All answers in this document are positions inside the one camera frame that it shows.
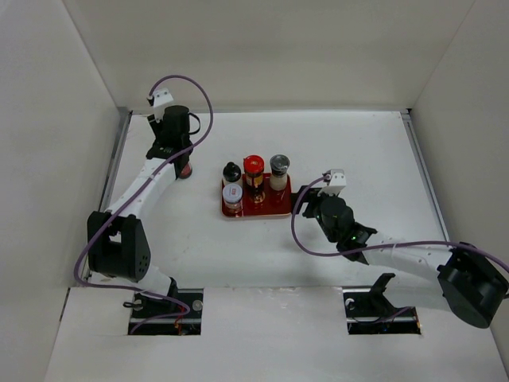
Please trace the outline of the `silver lid jar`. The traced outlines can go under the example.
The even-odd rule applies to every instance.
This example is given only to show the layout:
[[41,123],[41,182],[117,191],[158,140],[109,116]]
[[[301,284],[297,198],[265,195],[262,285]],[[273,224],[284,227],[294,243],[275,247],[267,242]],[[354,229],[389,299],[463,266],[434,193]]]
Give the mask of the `silver lid jar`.
[[290,161],[284,154],[276,154],[270,159],[270,187],[274,191],[285,189],[288,181],[287,171]]

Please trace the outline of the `red lid sauce jar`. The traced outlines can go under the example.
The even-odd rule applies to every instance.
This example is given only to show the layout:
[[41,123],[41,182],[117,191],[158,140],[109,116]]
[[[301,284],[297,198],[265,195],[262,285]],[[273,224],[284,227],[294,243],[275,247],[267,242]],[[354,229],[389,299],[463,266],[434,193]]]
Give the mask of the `red lid sauce jar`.
[[264,199],[264,160],[256,154],[248,155],[243,159],[243,168],[250,197],[254,203],[262,203]]

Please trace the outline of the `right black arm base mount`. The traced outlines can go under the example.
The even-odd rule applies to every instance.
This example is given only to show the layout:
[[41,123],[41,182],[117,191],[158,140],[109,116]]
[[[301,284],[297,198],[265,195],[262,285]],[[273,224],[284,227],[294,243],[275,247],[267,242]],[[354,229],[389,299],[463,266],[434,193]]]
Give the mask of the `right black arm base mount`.
[[396,307],[384,295],[393,273],[381,274],[371,286],[342,289],[350,335],[421,334],[414,306]]

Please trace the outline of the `dark sauce glass bottle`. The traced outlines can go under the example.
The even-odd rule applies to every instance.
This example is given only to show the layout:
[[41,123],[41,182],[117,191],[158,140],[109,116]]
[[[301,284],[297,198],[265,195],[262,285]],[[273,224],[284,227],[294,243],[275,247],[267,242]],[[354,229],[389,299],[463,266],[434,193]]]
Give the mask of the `dark sauce glass bottle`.
[[188,179],[192,175],[192,164],[190,161],[187,161],[185,164],[181,164],[176,167],[177,178],[178,179]]

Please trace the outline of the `small jar pink label lid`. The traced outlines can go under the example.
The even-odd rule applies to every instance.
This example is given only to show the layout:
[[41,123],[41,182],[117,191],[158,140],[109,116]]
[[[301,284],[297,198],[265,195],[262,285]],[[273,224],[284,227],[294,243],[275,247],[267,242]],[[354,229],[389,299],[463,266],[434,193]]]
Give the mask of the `small jar pink label lid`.
[[236,183],[226,184],[223,187],[222,198],[227,211],[231,214],[238,214],[242,211],[243,188]]

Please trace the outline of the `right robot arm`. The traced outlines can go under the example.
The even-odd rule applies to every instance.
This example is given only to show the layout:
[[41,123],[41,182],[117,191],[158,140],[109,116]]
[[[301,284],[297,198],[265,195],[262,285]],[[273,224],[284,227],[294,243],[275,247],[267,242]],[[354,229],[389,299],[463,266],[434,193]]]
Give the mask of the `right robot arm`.
[[290,200],[292,216],[314,219],[335,245],[333,257],[436,282],[448,308],[471,326],[488,328],[508,297],[508,265],[471,244],[397,240],[360,224],[344,199],[318,188],[302,187]]

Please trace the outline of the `white bottle black cap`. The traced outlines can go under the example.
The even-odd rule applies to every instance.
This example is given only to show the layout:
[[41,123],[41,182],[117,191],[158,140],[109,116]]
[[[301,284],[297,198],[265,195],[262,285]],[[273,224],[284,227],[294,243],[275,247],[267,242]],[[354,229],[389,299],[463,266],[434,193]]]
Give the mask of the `white bottle black cap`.
[[242,179],[241,168],[234,162],[228,162],[225,165],[225,167],[223,168],[222,183],[223,183],[223,186],[226,186],[229,184],[237,184],[237,185],[242,186],[243,179]]

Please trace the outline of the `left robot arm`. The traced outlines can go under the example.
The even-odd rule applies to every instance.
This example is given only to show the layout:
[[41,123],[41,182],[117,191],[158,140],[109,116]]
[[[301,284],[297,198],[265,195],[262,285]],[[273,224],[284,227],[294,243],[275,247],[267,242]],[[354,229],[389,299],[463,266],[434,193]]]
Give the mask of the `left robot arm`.
[[192,174],[189,152],[170,163],[165,161],[192,145],[193,117],[189,108],[181,105],[167,107],[161,120],[149,116],[155,139],[140,173],[117,201],[104,212],[93,212],[87,219],[89,239],[102,226],[106,227],[88,251],[89,269],[109,279],[118,279],[122,287],[143,292],[151,298],[153,310],[164,318],[177,311],[177,285],[152,264],[143,221],[175,180]]

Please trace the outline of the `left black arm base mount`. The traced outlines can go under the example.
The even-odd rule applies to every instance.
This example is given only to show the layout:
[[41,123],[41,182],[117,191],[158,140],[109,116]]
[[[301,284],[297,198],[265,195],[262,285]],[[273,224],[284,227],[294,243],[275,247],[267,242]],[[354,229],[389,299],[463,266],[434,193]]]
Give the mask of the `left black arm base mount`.
[[172,291],[171,302],[136,293],[122,304],[130,313],[127,334],[131,336],[198,336],[201,335],[204,291]]

